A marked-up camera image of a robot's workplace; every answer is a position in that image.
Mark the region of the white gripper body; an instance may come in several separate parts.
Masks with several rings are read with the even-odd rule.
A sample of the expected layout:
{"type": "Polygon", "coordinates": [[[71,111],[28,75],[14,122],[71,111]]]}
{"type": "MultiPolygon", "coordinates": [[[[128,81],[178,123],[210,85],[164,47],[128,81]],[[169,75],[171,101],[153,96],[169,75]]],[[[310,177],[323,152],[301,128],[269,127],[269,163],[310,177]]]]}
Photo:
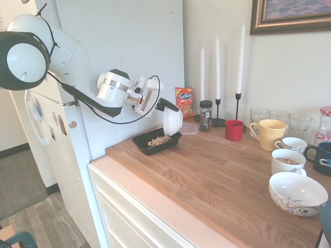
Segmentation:
{"type": "Polygon", "coordinates": [[[158,80],[140,77],[133,84],[134,111],[144,117],[151,117],[163,88],[158,80]]]}

